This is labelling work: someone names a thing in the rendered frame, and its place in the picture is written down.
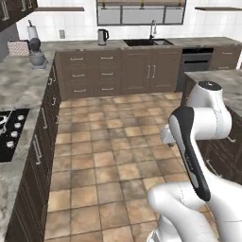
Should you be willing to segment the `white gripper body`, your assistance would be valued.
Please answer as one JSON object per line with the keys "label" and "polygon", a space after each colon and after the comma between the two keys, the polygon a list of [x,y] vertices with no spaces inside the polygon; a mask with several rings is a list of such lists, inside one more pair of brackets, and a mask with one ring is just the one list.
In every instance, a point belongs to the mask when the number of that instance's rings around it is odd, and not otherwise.
{"label": "white gripper body", "polygon": [[173,147],[176,144],[175,139],[171,133],[169,125],[165,125],[161,130],[161,141],[163,144],[167,144],[169,147]]}

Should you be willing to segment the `black sink basin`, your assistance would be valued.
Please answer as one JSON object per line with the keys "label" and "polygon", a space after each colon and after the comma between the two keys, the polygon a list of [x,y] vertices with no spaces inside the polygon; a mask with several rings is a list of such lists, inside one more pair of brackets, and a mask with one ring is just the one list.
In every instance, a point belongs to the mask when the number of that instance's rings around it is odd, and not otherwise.
{"label": "black sink basin", "polygon": [[128,46],[173,45],[166,39],[129,39],[124,40]]}

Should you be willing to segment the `brown island cupboards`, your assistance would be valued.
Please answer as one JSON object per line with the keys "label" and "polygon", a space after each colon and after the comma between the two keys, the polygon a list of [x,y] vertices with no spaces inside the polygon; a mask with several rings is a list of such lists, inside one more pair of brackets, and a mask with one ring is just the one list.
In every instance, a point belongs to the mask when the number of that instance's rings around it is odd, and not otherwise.
{"label": "brown island cupboards", "polygon": [[233,120],[229,137],[198,141],[202,158],[214,174],[242,184],[242,117],[227,107]]}

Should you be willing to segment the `brown base cupboard run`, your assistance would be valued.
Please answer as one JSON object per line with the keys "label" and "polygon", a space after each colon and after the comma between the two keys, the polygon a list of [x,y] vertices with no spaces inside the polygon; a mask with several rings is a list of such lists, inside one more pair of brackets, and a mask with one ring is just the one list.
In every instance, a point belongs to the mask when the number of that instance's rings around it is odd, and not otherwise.
{"label": "brown base cupboard run", "polygon": [[173,92],[182,50],[174,46],[62,50],[56,70],[63,100]]}

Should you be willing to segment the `dark dishwasher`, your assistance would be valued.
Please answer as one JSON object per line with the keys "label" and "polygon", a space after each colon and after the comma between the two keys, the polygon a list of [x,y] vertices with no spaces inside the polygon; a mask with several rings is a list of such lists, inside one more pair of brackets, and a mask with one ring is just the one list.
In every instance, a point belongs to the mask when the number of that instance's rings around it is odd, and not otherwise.
{"label": "dark dishwasher", "polygon": [[213,47],[184,48],[177,79],[176,91],[182,92],[185,86],[185,72],[207,71],[213,55]]}

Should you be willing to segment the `brown drawer cupboard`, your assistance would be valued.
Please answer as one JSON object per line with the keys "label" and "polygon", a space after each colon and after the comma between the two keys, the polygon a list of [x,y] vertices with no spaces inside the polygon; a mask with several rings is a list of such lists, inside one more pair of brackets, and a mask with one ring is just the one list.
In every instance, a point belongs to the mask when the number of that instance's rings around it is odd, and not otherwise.
{"label": "brown drawer cupboard", "polygon": [[210,61],[210,70],[235,69],[241,53],[240,46],[217,46]]}

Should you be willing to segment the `silver tap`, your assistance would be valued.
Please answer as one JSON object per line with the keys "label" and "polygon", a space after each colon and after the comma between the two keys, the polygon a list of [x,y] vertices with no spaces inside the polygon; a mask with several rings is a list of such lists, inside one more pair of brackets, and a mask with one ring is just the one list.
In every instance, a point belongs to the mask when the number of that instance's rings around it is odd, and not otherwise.
{"label": "silver tap", "polygon": [[157,33],[157,30],[156,30],[156,21],[155,20],[152,20],[151,21],[151,25],[150,25],[150,33],[149,33],[149,38],[152,39],[155,37]]}

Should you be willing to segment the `silver electric kettle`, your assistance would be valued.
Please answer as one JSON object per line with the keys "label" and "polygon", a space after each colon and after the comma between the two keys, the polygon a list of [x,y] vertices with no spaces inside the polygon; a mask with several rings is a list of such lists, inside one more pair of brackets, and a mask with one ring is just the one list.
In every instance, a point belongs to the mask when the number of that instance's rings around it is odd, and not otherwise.
{"label": "silver electric kettle", "polygon": [[101,28],[97,31],[97,43],[99,45],[106,45],[109,38],[110,35],[107,29]]}

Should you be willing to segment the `grey framed window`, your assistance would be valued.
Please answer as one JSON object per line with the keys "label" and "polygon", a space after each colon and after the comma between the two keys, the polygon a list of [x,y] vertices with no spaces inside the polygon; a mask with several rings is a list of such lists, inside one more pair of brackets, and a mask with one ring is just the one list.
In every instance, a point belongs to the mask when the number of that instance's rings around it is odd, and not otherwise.
{"label": "grey framed window", "polygon": [[181,25],[187,0],[96,0],[99,26]]}

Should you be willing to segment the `brown side cupboard run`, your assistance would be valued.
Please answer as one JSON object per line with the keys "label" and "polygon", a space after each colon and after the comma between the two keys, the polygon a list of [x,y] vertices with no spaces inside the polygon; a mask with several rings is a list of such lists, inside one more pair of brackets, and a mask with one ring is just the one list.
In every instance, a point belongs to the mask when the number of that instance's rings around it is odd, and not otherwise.
{"label": "brown side cupboard run", "polygon": [[29,109],[12,160],[0,163],[0,242],[43,242],[61,95],[54,64],[0,87],[0,111]]}

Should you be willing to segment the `grey stand mixer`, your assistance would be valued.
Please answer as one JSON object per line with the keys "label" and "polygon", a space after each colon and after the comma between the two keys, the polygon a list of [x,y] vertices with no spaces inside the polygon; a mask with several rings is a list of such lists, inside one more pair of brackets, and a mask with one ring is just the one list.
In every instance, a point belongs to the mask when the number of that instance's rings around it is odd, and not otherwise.
{"label": "grey stand mixer", "polygon": [[33,69],[44,69],[47,65],[47,59],[41,50],[41,41],[39,38],[32,38],[29,41],[30,55],[29,61]]}

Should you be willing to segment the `black hob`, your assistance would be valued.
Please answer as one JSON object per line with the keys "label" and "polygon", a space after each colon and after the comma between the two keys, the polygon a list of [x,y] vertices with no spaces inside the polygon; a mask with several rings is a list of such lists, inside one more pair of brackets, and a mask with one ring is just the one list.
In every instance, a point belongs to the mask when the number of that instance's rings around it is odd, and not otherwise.
{"label": "black hob", "polygon": [[29,109],[0,111],[0,163],[12,160]]}

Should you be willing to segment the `patterned white box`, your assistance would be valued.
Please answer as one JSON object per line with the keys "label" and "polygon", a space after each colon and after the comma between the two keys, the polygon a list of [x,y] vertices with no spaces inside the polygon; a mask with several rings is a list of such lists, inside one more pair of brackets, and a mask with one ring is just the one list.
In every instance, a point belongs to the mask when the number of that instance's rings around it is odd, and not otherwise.
{"label": "patterned white box", "polygon": [[29,55],[28,41],[8,41],[9,54],[12,57],[24,57]]}

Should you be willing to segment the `brown wall shelf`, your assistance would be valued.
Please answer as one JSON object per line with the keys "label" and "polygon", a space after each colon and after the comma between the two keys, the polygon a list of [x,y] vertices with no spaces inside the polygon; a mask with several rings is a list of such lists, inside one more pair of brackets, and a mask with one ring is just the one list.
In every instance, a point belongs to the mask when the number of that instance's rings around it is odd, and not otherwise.
{"label": "brown wall shelf", "polygon": [[35,11],[85,11],[84,7],[37,7]]}
{"label": "brown wall shelf", "polygon": [[195,10],[202,10],[202,11],[242,11],[242,8],[235,8],[235,7],[195,7]]}

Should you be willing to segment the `dark wall cupboards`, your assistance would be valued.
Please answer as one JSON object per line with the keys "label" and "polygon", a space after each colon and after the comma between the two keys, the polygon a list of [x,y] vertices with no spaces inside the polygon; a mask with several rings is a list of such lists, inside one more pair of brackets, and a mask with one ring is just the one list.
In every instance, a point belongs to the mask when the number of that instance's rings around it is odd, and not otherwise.
{"label": "dark wall cupboards", "polygon": [[37,7],[37,0],[0,0],[0,32],[25,18]]}

